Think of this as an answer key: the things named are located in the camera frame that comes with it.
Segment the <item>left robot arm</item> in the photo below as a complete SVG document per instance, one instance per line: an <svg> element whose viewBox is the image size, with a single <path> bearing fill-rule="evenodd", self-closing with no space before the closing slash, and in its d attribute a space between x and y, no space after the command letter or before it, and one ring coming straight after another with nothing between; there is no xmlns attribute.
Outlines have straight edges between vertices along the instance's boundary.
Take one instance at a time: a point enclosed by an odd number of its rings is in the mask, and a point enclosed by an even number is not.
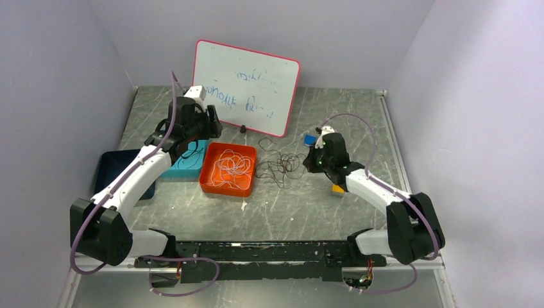
<svg viewBox="0 0 544 308"><path fill-rule="evenodd" d="M178 258L176 238L167 232L130 230L126 220L152 183L187 151L193 141L218 138L222 125L214 105L203 106L197 98L175 97L169 117L148 137L128 167L90 200L78 198L71 205L71 268L80 253L106 265L117 266L129 257L153 259L168 267Z"/></svg>

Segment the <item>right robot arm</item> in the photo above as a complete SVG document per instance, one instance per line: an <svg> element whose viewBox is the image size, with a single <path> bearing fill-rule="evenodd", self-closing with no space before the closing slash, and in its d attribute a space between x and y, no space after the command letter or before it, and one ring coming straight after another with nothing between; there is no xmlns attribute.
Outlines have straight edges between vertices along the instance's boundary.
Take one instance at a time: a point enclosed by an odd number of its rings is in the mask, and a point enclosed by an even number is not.
<svg viewBox="0 0 544 308"><path fill-rule="evenodd" d="M363 265L371 255L388 255L402 264L431 260L445 247L434 205L424 192L410 194L377 178L366 166L352 161L343 136L330 126L319 128L303 165L323 173L343 191L361 197L386 217L386 229L368 229L349 236L346 258Z"/></svg>

